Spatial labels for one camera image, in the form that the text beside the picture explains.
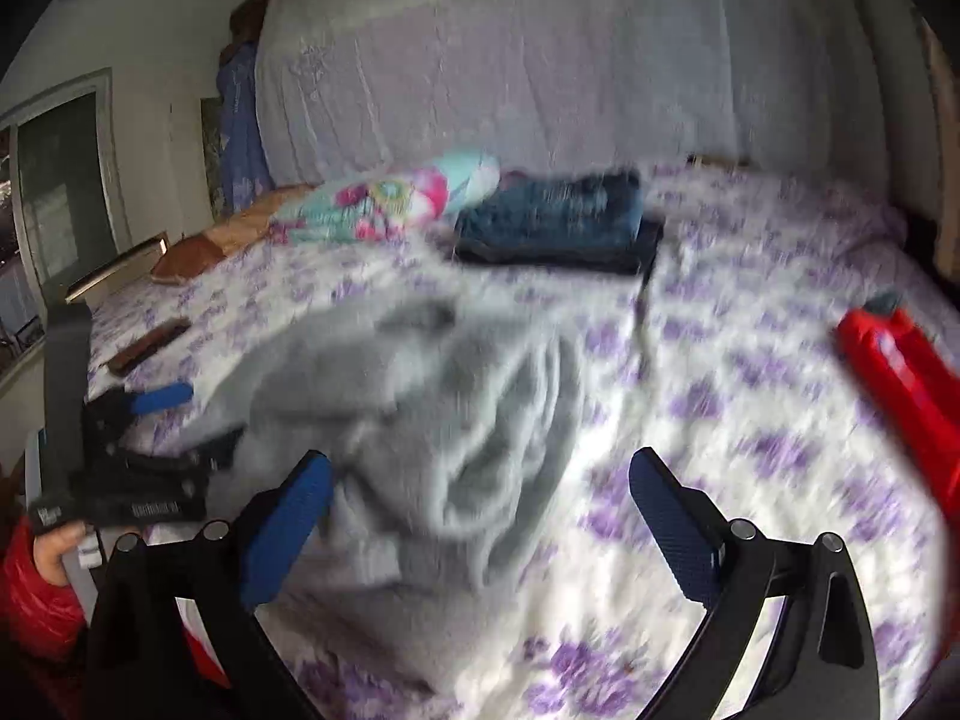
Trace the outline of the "person's left hand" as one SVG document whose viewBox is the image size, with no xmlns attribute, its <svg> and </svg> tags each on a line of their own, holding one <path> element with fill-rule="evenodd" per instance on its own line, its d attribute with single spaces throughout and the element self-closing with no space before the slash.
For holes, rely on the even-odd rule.
<svg viewBox="0 0 960 720">
<path fill-rule="evenodd" d="M 87 533 L 83 522 L 71 522 L 32 539 L 32 562 L 44 582 L 52 587 L 68 585 L 64 557 L 82 544 Z"/>
</svg>

